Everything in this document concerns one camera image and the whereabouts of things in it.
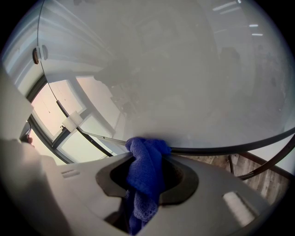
wooden floor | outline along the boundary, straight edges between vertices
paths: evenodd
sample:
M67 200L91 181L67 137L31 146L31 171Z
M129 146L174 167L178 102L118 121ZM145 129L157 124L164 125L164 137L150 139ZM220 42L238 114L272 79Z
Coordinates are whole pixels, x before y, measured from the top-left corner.
M184 156L211 165L216 165L230 172L228 155L224 156ZM235 176L247 174L260 165L238 154L232 155ZM270 204L280 200L288 189L290 181L285 177L267 170L244 181L252 189L260 193Z

window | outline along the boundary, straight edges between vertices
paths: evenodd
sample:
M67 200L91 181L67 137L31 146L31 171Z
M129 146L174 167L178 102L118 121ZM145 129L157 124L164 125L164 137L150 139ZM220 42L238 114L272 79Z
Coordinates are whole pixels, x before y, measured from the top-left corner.
M54 159L56 165L65 165L61 159L59 159L56 155L54 155L45 145L44 143L38 138L36 133L31 130L30 137L33 138L32 145L38 151L40 155L50 156Z
M115 128L120 111L112 101L108 87L93 77L79 77L77 80L95 108Z
M34 107L33 117L53 141L61 133L61 125L66 117L57 105L48 83L34 98L32 105Z
M84 117L82 126L86 131L95 130L101 135L111 136L74 92L67 81L53 82L49 86L46 78L42 77L28 94L27 99L34 107L28 121L33 127L30 136L36 150L42 155L51 156L57 165L98 160L110 153L116 155L112 151L112 146L105 145L94 137L85 138L77 129L69 132L62 127L62 122L66 119L62 109L68 114L77 111Z
M92 145L77 130L73 131L57 148L75 163L99 160L106 155Z

black metal frame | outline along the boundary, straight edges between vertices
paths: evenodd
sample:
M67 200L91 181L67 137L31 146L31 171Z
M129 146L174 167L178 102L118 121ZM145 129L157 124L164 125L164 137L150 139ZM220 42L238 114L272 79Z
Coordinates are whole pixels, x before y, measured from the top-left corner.
M29 102L32 102L37 94L41 91L41 89L47 84L47 79L45 75L41 76L41 78L34 84L32 89L27 94L26 98ZM63 114L68 117L69 114L65 111L65 109L62 107L61 103L57 100L56 101L59 108L63 112ZM63 127L61 133L56 137L54 141L51 141L51 139L46 135L46 133L43 131L43 129L40 127L40 125L37 123L33 115L30 115L28 122L31 124L32 129L38 136L38 138L43 142L43 144L59 159L61 159L66 164L74 163L72 160L67 158L65 155L63 155L57 147L62 143L65 138L70 135L70 131ZM89 135L84 134L81 132L79 128L77 130L90 142L92 143L96 148L98 148L101 152L103 152L107 156L112 156L108 151L106 151L101 145L99 145L95 140L93 140Z
M232 164L232 159L231 159L231 155L228 156L229 159L229 163L230 163L230 172L234 175L234 166Z
M295 147L295 136L291 138L291 140L286 144L285 147L278 154L276 154L273 158L269 161L265 162L262 166L258 167L257 169L249 172L246 175L238 176L241 180L246 180L252 178L256 175L261 174L262 172L268 170L269 168L273 167L276 163L281 161L285 156L287 156Z

white plastic surface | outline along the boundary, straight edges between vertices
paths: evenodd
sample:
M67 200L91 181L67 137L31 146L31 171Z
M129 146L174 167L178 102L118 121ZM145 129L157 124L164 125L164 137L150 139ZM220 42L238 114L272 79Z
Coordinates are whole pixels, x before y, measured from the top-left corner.
M223 199L241 227L245 227L255 219L254 214L235 192L224 194Z
M70 117L67 117L63 123L62 123L68 131L73 132L75 130L75 128L77 127L76 124L74 123L74 121L72 121L72 119Z
M217 148L279 135L295 127L293 56L257 5L228 2L46 0L47 80L71 84L115 139Z
M74 111L71 115L70 115L71 120L75 123L75 125L79 125L83 122L83 119L81 118L81 116Z
M12 84L0 63L0 138L18 140L33 106Z

blue towel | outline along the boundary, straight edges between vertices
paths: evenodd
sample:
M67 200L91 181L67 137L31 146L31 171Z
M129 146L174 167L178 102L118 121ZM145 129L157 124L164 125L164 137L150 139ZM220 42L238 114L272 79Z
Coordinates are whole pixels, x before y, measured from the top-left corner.
M163 140L138 137L130 138L125 146L135 157L127 176L131 187L126 193L130 234L135 235L158 210L159 196L165 190L162 154L169 154L171 148Z

